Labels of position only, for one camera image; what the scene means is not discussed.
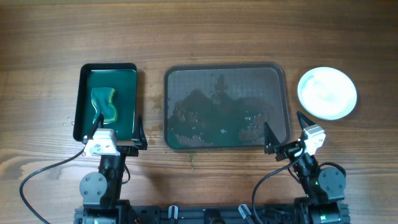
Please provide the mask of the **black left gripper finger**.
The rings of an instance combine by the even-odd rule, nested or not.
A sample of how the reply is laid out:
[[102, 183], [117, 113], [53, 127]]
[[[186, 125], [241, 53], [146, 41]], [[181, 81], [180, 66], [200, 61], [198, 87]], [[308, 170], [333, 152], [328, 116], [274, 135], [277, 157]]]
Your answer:
[[94, 133], [98, 128], [103, 127], [104, 116], [100, 113], [95, 122], [93, 123], [92, 128], [88, 131], [86, 135], [84, 135], [82, 143], [87, 143], [90, 139], [93, 139]]
[[138, 150], [147, 149], [147, 139], [144, 132], [143, 120], [141, 115], [139, 115], [135, 120], [132, 140], [134, 142], [134, 146], [138, 148]]

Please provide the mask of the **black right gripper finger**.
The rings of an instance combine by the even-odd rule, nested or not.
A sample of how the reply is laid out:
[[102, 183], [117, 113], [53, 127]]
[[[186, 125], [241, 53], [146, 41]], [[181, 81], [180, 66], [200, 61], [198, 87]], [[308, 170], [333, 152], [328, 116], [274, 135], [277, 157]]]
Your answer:
[[274, 154], [278, 152], [280, 142], [267, 122], [264, 123], [264, 152]]
[[302, 130], [304, 130], [305, 128], [307, 128], [309, 126], [315, 125], [315, 122], [313, 122], [308, 117], [306, 117], [301, 111], [297, 111], [296, 115], [297, 115], [299, 125]]

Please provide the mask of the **green yellow sponge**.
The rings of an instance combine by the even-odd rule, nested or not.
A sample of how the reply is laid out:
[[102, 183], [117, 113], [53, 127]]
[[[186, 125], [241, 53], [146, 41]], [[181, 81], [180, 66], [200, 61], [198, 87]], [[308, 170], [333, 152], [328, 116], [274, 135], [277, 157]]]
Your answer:
[[110, 87], [93, 88], [91, 90], [91, 104], [95, 109], [93, 123], [102, 114], [103, 124], [116, 122], [118, 110], [113, 103], [113, 96], [116, 90]]

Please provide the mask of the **white plate back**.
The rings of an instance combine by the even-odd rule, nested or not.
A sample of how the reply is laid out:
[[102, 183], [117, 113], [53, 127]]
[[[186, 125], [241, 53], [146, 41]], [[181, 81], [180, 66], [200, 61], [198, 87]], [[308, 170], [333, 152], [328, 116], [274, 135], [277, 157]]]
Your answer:
[[297, 85], [297, 96], [307, 112], [324, 120], [349, 115], [358, 100], [350, 77], [331, 67], [317, 67], [304, 73]]

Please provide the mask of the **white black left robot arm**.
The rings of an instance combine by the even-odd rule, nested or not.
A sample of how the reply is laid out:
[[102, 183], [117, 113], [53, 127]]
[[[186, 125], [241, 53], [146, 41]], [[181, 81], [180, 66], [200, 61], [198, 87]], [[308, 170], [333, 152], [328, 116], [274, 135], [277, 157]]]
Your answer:
[[141, 220], [129, 200], [121, 200], [121, 187], [126, 156], [117, 150], [112, 129], [104, 129], [100, 114], [89, 133], [84, 136], [83, 153], [100, 156], [97, 172], [86, 174], [80, 182], [83, 208], [76, 209], [74, 222], [78, 224], [140, 223]]

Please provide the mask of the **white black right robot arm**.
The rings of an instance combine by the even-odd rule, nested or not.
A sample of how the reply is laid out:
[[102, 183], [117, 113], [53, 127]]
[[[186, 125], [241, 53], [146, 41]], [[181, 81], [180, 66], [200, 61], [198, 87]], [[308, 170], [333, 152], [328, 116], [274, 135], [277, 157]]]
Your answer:
[[289, 160], [283, 166], [263, 177], [254, 187], [286, 170], [298, 182], [305, 193], [293, 203], [265, 204], [252, 202], [237, 207], [135, 207], [134, 223], [349, 223], [345, 199], [346, 171], [333, 162], [318, 163], [315, 153], [323, 145], [326, 134], [318, 124], [297, 112], [302, 129], [294, 142], [282, 144], [268, 124], [264, 124], [264, 152], [275, 154], [277, 161]]

